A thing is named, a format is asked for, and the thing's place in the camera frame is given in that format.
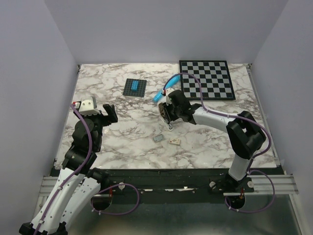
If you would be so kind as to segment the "white staple box sleeve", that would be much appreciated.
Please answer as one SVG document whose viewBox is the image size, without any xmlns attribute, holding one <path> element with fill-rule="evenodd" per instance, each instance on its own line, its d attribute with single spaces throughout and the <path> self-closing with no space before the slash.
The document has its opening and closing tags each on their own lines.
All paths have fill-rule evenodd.
<svg viewBox="0 0 313 235">
<path fill-rule="evenodd" d="M 174 145 L 180 145 L 180 139 L 170 139 L 169 143 Z"/>
</svg>

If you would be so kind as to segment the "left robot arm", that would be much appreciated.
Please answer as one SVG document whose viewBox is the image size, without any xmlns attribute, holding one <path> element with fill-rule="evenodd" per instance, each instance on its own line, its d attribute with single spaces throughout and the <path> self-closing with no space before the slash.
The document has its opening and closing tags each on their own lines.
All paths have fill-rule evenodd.
<svg viewBox="0 0 313 235">
<path fill-rule="evenodd" d="M 107 174 L 92 169 L 101 149 L 103 127 L 118 122 L 113 105 L 104 104 L 106 115 L 93 102 L 71 104 L 79 121 L 74 127 L 71 147 L 65 154 L 58 179 L 45 204 L 31 222 L 19 229 L 22 235 L 66 235 L 75 217 L 93 193 L 104 193 Z"/>
</svg>

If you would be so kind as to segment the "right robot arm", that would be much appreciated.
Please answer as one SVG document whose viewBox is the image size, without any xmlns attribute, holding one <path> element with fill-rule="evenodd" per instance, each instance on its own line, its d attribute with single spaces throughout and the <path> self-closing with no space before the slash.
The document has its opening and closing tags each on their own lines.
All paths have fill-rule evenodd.
<svg viewBox="0 0 313 235">
<path fill-rule="evenodd" d="M 163 92 L 165 102 L 158 104 L 161 118 L 172 129 L 171 123 L 177 119 L 193 125 L 209 126 L 228 134 L 234 160 L 225 179 L 225 187 L 235 192 L 243 186 L 242 179 L 251 166 L 252 157 L 261 148 L 266 136 L 261 126 L 251 113 L 243 111 L 240 114 L 221 113 L 206 110 L 201 104 L 190 104 L 181 90 L 168 88 Z"/>
</svg>

